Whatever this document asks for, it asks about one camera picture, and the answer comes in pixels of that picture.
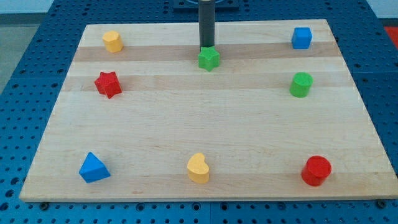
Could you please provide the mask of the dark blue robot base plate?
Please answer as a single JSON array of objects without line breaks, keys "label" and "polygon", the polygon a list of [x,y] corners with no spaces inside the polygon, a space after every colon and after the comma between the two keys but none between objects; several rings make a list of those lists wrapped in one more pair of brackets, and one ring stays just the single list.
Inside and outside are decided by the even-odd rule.
[{"label": "dark blue robot base plate", "polygon": [[[198,9],[198,0],[172,0],[174,11],[194,11]],[[239,0],[215,0],[216,10],[238,10]]]}]

